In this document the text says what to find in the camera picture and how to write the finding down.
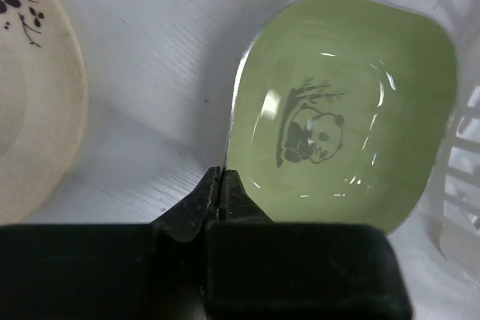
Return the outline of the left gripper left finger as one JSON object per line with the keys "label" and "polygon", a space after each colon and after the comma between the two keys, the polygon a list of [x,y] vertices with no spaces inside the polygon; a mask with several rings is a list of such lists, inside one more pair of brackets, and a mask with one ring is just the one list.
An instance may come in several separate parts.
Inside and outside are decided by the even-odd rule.
{"label": "left gripper left finger", "polygon": [[149,223],[1,228],[3,319],[139,319],[155,292],[205,279],[203,238],[221,170]]}

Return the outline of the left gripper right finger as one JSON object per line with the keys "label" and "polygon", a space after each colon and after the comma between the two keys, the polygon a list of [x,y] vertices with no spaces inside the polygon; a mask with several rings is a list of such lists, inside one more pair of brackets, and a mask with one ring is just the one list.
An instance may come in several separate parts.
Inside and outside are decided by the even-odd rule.
{"label": "left gripper right finger", "polygon": [[275,223],[223,174],[205,230],[210,319],[411,319],[413,306],[382,231],[343,223]]}

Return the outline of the green square panda plate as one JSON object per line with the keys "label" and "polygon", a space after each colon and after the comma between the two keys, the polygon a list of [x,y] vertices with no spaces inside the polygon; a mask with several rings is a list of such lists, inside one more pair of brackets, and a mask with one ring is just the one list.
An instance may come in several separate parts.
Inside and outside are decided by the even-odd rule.
{"label": "green square panda plate", "polygon": [[276,222],[386,233],[417,206],[458,89],[452,36],[374,0],[293,0],[235,75],[225,165]]}

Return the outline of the cream round flower plate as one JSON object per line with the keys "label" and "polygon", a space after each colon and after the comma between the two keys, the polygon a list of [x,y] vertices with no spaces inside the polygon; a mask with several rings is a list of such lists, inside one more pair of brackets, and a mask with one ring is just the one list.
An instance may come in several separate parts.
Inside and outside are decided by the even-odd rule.
{"label": "cream round flower plate", "polygon": [[59,0],[1,0],[1,222],[38,210],[74,163],[89,84]]}

